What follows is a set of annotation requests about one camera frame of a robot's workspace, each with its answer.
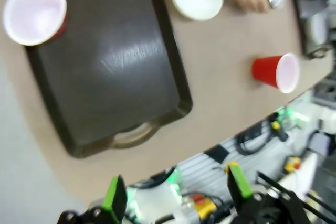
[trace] tray handle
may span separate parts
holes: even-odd
[[[149,140],[159,127],[152,123],[143,123],[134,130],[116,134],[112,138],[111,148],[132,148]]]

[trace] red button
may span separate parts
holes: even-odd
[[[296,170],[299,170],[299,169],[301,168],[301,164],[294,164],[294,168],[295,168]]]
[[[196,205],[204,205],[205,203],[205,199],[204,199],[204,196],[202,194],[195,194],[193,196],[193,200],[195,202]]]

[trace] cup rim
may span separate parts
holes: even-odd
[[[25,45],[25,46],[35,46],[35,45],[39,45],[42,44],[46,41],[48,41],[49,39],[51,39],[59,30],[59,28],[62,26],[64,19],[66,17],[66,12],[67,12],[67,0],[60,0],[61,2],[61,10],[60,10],[60,14],[58,17],[57,22],[59,23],[59,25],[57,27],[55,27],[55,29],[52,31],[52,33],[50,33],[49,36],[46,36],[44,38],[39,38],[39,39],[23,39],[20,36],[17,36],[11,26],[9,25],[9,19],[10,19],[10,15],[11,15],[11,11],[13,9],[14,3],[16,0],[7,0],[5,7],[4,7],[4,14],[3,14],[3,23],[4,23],[4,28],[8,34],[8,36],[15,42]]]
[[[288,87],[287,89],[284,89],[282,88],[280,85],[279,85],[279,78],[280,78],[280,74],[279,74],[279,66],[281,65],[281,63],[286,59],[286,58],[292,58],[294,64],[295,64],[295,68],[296,68],[296,73],[295,73],[295,76],[293,77],[293,82],[292,84],[290,85],[290,87]],[[285,93],[285,94],[288,94],[288,93],[291,93],[298,85],[298,82],[299,82],[299,77],[300,77],[300,64],[299,64],[299,60],[298,60],[298,57],[289,52],[283,56],[281,56],[278,64],[277,64],[277,69],[276,69],[276,83],[277,83],[277,87],[278,89],[282,92],[282,93]]]

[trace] green light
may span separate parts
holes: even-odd
[[[278,114],[279,115],[283,115],[285,110],[283,109],[283,107],[280,107],[278,110],[277,110]]]
[[[182,203],[182,196],[180,194],[180,187],[178,184],[171,184],[170,189],[174,195],[174,197],[178,200],[178,202],[181,204]]]
[[[141,212],[138,203],[134,200],[130,203],[130,208],[135,212],[138,219],[141,219]]]
[[[300,120],[305,121],[305,122],[308,122],[308,121],[309,121],[309,117],[307,117],[307,116],[305,116],[305,115],[302,115],[302,114],[300,114],[300,113],[298,113],[298,112],[294,112],[294,113],[292,114],[292,116],[293,116],[294,118],[300,119]]]
[[[180,171],[175,169],[172,175],[166,180],[168,184],[178,184],[181,178]]]
[[[309,117],[299,113],[299,112],[296,112],[295,110],[287,110],[286,111],[286,114],[289,115],[290,117],[293,117],[295,119],[300,119],[302,121],[305,121],[305,122],[308,122],[309,121]]]
[[[127,188],[126,193],[127,193],[127,200],[128,201],[133,200],[133,198],[135,197],[135,192],[136,192],[136,189],[131,188],[131,187]]]

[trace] finger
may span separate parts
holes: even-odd
[[[240,1],[238,4],[244,12],[249,12],[249,3],[247,1]]]
[[[257,12],[258,11],[258,2],[256,0],[249,0],[249,9],[252,12]]]
[[[269,5],[265,0],[259,2],[258,11],[260,13],[267,13],[269,11]]]

